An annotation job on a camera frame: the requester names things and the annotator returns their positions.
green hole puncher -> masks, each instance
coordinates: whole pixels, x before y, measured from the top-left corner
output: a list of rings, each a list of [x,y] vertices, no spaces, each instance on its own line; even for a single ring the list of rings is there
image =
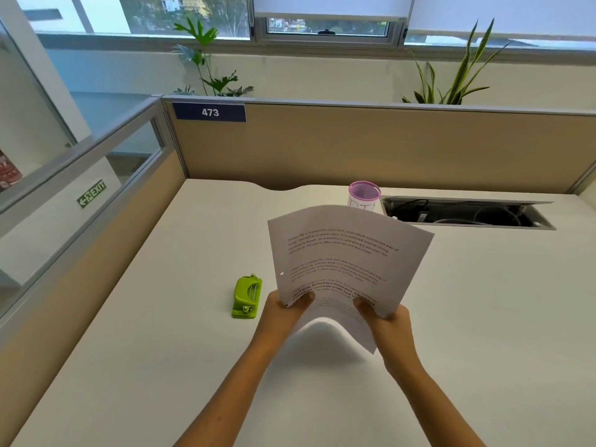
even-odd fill
[[[233,318],[255,318],[257,316],[262,285],[263,280],[254,274],[238,279],[234,290]]]

white desk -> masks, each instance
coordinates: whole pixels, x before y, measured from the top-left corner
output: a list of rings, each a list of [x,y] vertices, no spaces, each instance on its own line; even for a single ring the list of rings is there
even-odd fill
[[[576,196],[383,189],[551,200],[556,231],[429,226],[404,303],[422,362],[490,447],[596,439],[596,213]],[[187,180],[60,371],[14,447],[168,447],[248,344],[236,280],[275,288],[266,221],[345,204],[345,187],[275,192]],[[237,446],[427,446],[383,368],[338,328],[291,338]]]

paper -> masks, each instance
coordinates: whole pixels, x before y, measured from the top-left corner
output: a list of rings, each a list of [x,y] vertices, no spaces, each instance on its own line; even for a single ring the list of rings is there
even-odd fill
[[[343,205],[310,207],[268,223],[279,299],[291,305],[309,290],[316,293],[296,330],[328,317],[374,353],[373,335],[352,299],[368,300],[382,317],[395,312],[434,233]]]

pink rim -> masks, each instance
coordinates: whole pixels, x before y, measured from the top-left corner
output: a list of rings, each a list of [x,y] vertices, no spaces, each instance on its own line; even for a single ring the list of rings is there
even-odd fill
[[[371,189],[375,189],[377,191],[376,197],[374,197],[374,198],[362,198],[360,196],[356,196],[354,194],[354,187],[356,185],[366,185],[366,186],[370,187]],[[376,201],[381,196],[381,189],[378,186],[376,186],[374,183],[368,182],[366,180],[358,180],[357,182],[350,183],[350,186],[347,188],[347,190],[349,191],[350,195],[354,199],[358,199],[359,201],[364,201],[364,202]]]

blue sign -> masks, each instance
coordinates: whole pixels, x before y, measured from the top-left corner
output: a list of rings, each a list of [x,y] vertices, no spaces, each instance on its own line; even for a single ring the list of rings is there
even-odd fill
[[[243,104],[173,102],[176,118],[191,121],[246,122]]]

